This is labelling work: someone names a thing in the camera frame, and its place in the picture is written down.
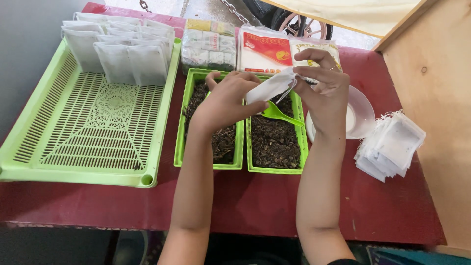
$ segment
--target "concrete floor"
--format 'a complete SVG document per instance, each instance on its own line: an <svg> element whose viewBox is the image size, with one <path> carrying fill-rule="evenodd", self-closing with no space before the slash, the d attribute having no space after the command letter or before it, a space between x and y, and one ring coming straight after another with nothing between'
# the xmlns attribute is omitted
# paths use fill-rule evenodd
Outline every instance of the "concrete floor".
<svg viewBox="0 0 471 265"><path fill-rule="evenodd" d="M174 17L211 19L231 22L240 27L240 22L234 14L229 13L227 7L220 0L145 0L149 10ZM242 0L228 0L250 24L260 25L260 22L251 14ZM105 0L108 6L142 10L139 0ZM332 40L337 45L370 50L379 41L378 38L353 32L347 29L334 27Z"/></svg>

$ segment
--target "green perforated tray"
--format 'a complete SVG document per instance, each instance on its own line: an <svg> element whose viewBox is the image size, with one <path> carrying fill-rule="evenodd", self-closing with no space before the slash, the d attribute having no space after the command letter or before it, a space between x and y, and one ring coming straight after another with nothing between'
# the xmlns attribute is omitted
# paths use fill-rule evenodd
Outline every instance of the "green perforated tray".
<svg viewBox="0 0 471 265"><path fill-rule="evenodd" d="M165 86L140 87L81 72L62 41L0 148L0 181L154 187L180 46Z"/></svg>
<svg viewBox="0 0 471 265"><path fill-rule="evenodd" d="M213 70L190 68L188 71L185 92L183 93L183 102L181 104L180 120L178 124L177 143L175 145L175 157L173 165L181 167L183 154L185 152L185 121L187 118L183 115L183 110L188 106L196 80L204 80L206 75ZM221 72L221 76L216 79L223 79L228 72ZM237 170L242 169L244 155L244 121L237 122L235 128L235 146L234 158L231 165L214 164L213 169Z"/></svg>
<svg viewBox="0 0 471 265"><path fill-rule="evenodd" d="M302 102L301 98L294 92L291 91L289 93L289 97L291 97L292 101L292 109L294 118L304 122L304 114L302 112ZM294 129L296 130L296 136L298 138L298 144L301 149L301 156L300 156L300 165L299 169L282 169L282 168L266 168L266 167L257 167L253 165L252 161L252 124L251 118L247 118L246 121L246 136L247 136L247 170L250 172L258 172L258 173L268 173L268 174L301 174L302 169L304 168L304 164L306 162L306 158L309 154L308 148L308 139L306 134L306 126L295 126Z"/></svg>

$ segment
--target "gray wall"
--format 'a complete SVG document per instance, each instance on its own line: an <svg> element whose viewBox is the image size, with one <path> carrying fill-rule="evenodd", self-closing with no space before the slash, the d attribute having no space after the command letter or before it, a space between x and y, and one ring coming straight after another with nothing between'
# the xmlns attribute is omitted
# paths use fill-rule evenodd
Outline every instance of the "gray wall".
<svg viewBox="0 0 471 265"><path fill-rule="evenodd" d="M88 1L0 1L0 143L54 55L62 20L71 20Z"/></svg>

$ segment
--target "hand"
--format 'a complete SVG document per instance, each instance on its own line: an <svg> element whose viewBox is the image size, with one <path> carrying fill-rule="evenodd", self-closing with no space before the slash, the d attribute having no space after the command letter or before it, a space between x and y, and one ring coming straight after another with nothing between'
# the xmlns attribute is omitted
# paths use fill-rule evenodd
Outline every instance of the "hand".
<svg viewBox="0 0 471 265"><path fill-rule="evenodd" d="M268 108L265 101L242 105L247 92L260 84L260 79L254 74L232 71L218 84L214 78L220 75L220 72L211 72L206 76L206 85L211 94L198 106L191 118L191 123L200 124L200 128L208 133L214 133Z"/></svg>
<svg viewBox="0 0 471 265"><path fill-rule="evenodd" d="M293 88L309 108L316 135L345 139L350 77L339 72L335 60L326 50L305 49L295 54L294 59L313 60L320 65L293 68L293 72L319 81L319 84L311 88L297 77L298 84Z"/></svg>

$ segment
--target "metal chain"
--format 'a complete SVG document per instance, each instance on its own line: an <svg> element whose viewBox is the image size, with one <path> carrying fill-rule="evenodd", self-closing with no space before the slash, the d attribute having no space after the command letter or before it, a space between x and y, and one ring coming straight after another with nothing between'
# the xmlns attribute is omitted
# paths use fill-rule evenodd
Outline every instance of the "metal chain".
<svg viewBox="0 0 471 265"><path fill-rule="evenodd" d="M147 5L146 1L139 0L139 5L141 5L142 9L145 9L147 12L152 13L152 11L149 10L149 6Z"/></svg>
<svg viewBox="0 0 471 265"><path fill-rule="evenodd" d="M239 14L239 12L237 12L236 8L232 4L229 4L226 0L220 0L220 1L223 4L225 4L227 8L229 9L229 12L236 15L240 21L242 21L244 24L250 24L250 22L244 16L242 16L241 14Z"/></svg>

